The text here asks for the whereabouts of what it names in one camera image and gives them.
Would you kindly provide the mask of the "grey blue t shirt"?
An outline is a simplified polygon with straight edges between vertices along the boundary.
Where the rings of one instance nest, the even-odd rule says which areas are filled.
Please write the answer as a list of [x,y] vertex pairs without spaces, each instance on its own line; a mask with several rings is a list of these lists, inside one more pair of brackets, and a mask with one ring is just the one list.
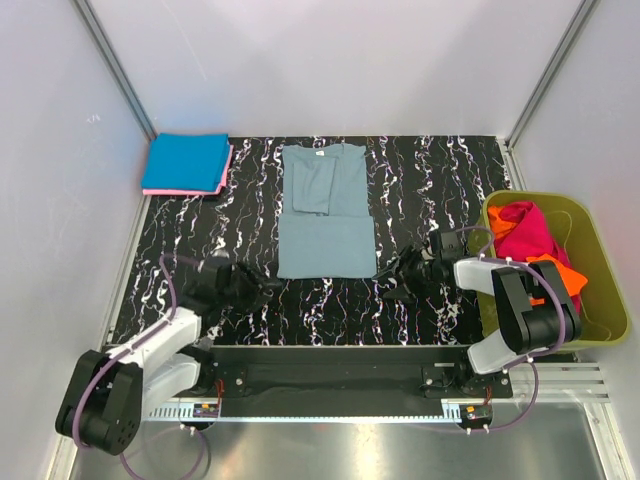
[[346,143],[283,148],[280,278],[364,279],[377,273],[365,153]]

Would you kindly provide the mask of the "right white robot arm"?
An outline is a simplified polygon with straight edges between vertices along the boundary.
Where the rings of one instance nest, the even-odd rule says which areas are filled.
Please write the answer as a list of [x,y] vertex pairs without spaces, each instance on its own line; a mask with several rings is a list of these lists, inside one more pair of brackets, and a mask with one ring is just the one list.
[[382,270],[397,286],[385,300],[409,303],[430,283],[449,284],[494,299],[498,328],[468,347],[441,381],[427,388],[456,388],[476,396],[497,382],[510,367],[556,352],[582,334],[574,302],[550,260],[520,262],[465,253],[457,231],[429,233],[429,243],[408,246]]

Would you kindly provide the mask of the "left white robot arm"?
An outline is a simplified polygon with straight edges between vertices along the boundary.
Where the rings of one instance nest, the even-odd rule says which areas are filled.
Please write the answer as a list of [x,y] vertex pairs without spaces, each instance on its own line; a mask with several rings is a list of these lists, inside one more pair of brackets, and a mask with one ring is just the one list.
[[[171,282],[170,261],[196,273],[183,292]],[[254,313],[281,287],[278,280],[223,256],[196,260],[165,253],[159,266],[170,295],[160,319],[125,343],[108,351],[88,350],[76,362],[54,429],[78,448],[118,456],[142,420],[171,397],[187,390],[208,394],[216,372],[194,346],[208,329],[207,316],[225,309]]]

